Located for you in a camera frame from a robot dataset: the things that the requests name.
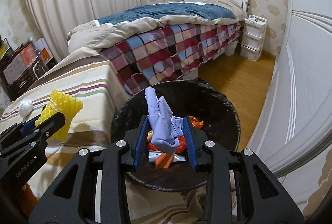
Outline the orange plastic bag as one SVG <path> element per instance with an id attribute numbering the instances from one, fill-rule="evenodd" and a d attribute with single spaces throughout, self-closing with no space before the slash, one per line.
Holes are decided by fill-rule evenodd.
<path id="1" fill-rule="evenodd" d="M 192 127 L 195 129 L 201 129 L 204 126 L 204 122 L 200 121 L 196 117 L 189 116 Z"/>

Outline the cardboard boxes stack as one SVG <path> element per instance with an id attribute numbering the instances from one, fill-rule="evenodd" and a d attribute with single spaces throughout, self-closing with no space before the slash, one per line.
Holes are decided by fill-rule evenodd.
<path id="1" fill-rule="evenodd" d="M 23 95 L 56 65 L 56 60 L 44 38 L 37 41 L 29 38 L 13 51 L 11 59 L 5 64 L 1 63 L 1 82 L 11 101 Z"/>

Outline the white wardrobe door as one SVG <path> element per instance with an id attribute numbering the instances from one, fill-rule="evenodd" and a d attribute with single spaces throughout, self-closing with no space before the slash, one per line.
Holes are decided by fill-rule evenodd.
<path id="1" fill-rule="evenodd" d="M 289 0 L 286 31 L 248 142 L 282 177 L 331 144 L 331 0 Z"/>

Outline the blue beige duvet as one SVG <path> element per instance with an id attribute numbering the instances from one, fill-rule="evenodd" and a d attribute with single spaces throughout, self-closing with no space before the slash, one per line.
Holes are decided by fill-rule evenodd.
<path id="1" fill-rule="evenodd" d="M 69 32 L 68 52 L 87 47 L 100 51 L 135 34 L 169 25 L 230 25 L 247 18 L 234 0 L 170 0 L 143 5 L 92 20 Z"/>

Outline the striped table cloth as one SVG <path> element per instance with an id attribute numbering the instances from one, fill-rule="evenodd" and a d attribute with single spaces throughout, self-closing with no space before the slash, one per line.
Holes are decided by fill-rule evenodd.
<path id="1" fill-rule="evenodd" d="M 65 125 L 49 140 L 47 162 L 20 191 L 16 213 L 6 207 L 9 197 L 1 196 L 1 223 L 18 223 L 27 218 L 38 199 L 81 148 L 96 151 L 107 147 L 111 121 L 128 95 L 118 80 L 115 67 L 104 56 L 81 48 L 47 72 L 1 116 L 1 130 L 28 122 L 1 148 L 21 140 L 31 132 L 40 114 L 58 111 L 65 114 Z M 203 187 L 186 194 L 158 192 L 128 183 L 128 198 L 133 218 L 141 223 L 199 223 L 203 212 Z"/>

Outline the white plastic drawer unit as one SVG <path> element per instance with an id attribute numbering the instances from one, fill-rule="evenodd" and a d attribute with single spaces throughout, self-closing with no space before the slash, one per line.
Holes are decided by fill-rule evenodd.
<path id="1" fill-rule="evenodd" d="M 244 21 L 240 55 L 251 61 L 258 61 L 263 51 L 267 19 L 249 15 Z"/>

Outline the small white waste bin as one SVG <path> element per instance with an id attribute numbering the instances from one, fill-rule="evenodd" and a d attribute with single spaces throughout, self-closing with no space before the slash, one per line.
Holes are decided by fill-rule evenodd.
<path id="1" fill-rule="evenodd" d="M 235 49 L 237 48 L 238 43 L 239 43 L 238 39 L 229 41 L 228 45 L 225 47 L 224 54 L 226 56 L 232 56 L 235 53 Z"/>

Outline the plaid bed sheet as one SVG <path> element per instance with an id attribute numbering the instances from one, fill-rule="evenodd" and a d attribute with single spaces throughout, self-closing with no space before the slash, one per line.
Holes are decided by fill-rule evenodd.
<path id="1" fill-rule="evenodd" d="M 108 58 L 125 91 L 135 95 L 160 82 L 183 79 L 225 52 L 239 38 L 241 23 L 169 25 L 135 34 L 101 55 Z"/>

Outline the red plastic bag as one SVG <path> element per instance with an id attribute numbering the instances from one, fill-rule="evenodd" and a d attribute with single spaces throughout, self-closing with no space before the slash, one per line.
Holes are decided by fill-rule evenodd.
<path id="1" fill-rule="evenodd" d="M 186 141 L 184 136 L 176 138 L 173 144 L 164 141 L 158 145 L 161 145 L 161 149 L 156 145 L 152 144 L 151 142 L 149 142 L 148 149 L 150 151 L 158 151 L 163 153 L 169 153 L 169 152 L 182 153 L 186 150 Z"/>

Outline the white plastic bag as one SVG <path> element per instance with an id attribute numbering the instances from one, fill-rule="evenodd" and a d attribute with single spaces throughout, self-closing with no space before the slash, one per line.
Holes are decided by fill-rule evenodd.
<path id="1" fill-rule="evenodd" d="M 25 98 L 20 102 L 18 113 L 22 118 L 26 118 L 33 111 L 33 103 L 30 98 Z"/>

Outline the yellow foam fruit net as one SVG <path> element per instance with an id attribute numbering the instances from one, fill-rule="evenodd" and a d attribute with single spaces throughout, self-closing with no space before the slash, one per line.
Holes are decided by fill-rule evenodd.
<path id="1" fill-rule="evenodd" d="M 53 90 L 50 94 L 50 101 L 36 120 L 35 126 L 37 127 L 55 113 L 62 113 L 65 117 L 65 124 L 55 134 L 50 137 L 50 140 L 59 140 L 64 142 L 67 139 L 71 122 L 73 118 L 83 109 L 83 102 L 77 100 L 71 95 L 64 94 L 58 90 Z"/>

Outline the teal white toothpaste box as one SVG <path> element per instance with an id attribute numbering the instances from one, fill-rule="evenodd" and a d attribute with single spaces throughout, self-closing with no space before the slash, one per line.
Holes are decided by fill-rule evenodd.
<path id="1" fill-rule="evenodd" d="M 149 151 L 148 160 L 150 163 L 161 163 L 162 161 L 170 161 L 171 163 L 174 163 L 185 162 L 186 158 L 178 154 L 173 154 L 172 156 L 170 156 L 160 151 Z"/>

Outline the lavender cloth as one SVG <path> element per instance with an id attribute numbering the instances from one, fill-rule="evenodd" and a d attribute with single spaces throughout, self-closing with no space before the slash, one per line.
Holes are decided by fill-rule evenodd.
<path id="1" fill-rule="evenodd" d="M 145 89 L 145 99 L 148 104 L 148 119 L 153 130 L 151 143 L 161 149 L 161 142 L 173 144 L 174 140 L 183 136 L 183 118 L 175 117 L 163 96 L 157 97 L 152 87 Z"/>

